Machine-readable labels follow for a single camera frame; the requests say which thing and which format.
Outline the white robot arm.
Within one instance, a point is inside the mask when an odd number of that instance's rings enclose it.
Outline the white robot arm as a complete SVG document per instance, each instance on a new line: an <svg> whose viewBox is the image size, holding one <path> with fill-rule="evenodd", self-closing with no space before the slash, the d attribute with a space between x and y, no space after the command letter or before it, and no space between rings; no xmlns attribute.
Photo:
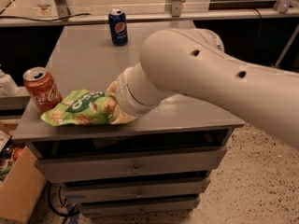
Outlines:
<svg viewBox="0 0 299 224"><path fill-rule="evenodd" d="M145 40L139 63L116 81L124 113L140 117L174 93L223 108L299 148L299 74L240 61L207 29L165 29Z"/></svg>

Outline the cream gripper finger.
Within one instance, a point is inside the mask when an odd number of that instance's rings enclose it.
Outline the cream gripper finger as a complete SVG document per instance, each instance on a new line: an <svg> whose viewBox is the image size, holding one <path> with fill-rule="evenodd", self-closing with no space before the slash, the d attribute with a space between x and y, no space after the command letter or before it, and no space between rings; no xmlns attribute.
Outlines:
<svg viewBox="0 0 299 224"><path fill-rule="evenodd" d="M116 105L114 112L113 112L113 116L109 120L109 123L112 125L126 124L126 123L130 123L134 120L136 120L135 116L126 114L124 111L121 110L121 108L118 105Z"/></svg>
<svg viewBox="0 0 299 224"><path fill-rule="evenodd" d="M116 94L117 82L113 81L107 88L105 95L114 96Z"/></svg>

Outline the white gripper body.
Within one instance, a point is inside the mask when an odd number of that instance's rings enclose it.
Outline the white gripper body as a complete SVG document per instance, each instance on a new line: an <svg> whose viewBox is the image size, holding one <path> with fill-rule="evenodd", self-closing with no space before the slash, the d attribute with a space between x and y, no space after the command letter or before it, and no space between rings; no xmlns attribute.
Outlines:
<svg viewBox="0 0 299 224"><path fill-rule="evenodd" d="M140 104L131 94L129 88L129 75L133 67L125 69L117 78L116 100L121 110L130 116L140 117L150 110L147 106Z"/></svg>

